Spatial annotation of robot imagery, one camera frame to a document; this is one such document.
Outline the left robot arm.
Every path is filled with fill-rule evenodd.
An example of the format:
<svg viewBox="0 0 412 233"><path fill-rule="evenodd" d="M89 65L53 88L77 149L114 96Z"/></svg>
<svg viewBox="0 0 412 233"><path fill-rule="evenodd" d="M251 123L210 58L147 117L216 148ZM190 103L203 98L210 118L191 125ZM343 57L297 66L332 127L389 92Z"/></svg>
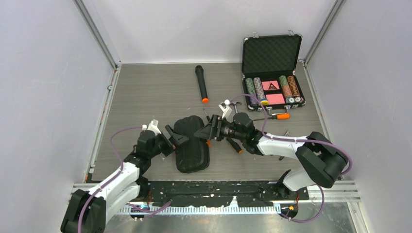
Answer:
<svg viewBox="0 0 412 233"><path fill-rule="evenodd" d="M132 152L120 160L120 167L105 180L88 190L72 193L60 231L63 233L102 233L107 222L118 210L136 199L149 197L150 185L143 174L151 159L159 154L170 155L189 142L187 136L176 133L169 125L166 137L154 123L141 126L141 133Z"/></svg>

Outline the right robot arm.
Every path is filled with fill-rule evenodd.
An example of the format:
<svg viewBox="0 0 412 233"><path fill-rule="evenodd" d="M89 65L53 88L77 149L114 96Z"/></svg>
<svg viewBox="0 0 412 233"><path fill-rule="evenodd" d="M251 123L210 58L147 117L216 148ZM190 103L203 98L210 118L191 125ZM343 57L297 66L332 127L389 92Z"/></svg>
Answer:
<svg viewBox="0 0 412 233"><path fill-rule="evenodd" d="M213 115L210 122L194 135L216 141L232 138L239 140L250 154L279 155L298 160L301 169L286 171L276 183L278 195L283 199L290 199L297 190L311 185L331 188L344 174L344 169L350 168L348 156L323 134L312 132L302 137L273 135L258 130L246 113L236 113L231 122Z"/></svg>

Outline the black tool kit case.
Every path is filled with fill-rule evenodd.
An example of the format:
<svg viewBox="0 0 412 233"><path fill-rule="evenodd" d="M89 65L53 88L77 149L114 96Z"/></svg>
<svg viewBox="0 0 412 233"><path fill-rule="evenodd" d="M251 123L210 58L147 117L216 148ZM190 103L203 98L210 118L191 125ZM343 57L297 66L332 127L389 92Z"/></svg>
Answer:
<svg viewBox="0 0 412 233"><path fill-rule="evenodd" d="M208 142L194 135L204 126L203 120L195 115L180 119L174 124L174 131L189 139L175 151L176 167L181 173L193 173L204 170L209 166Z"/></svg>

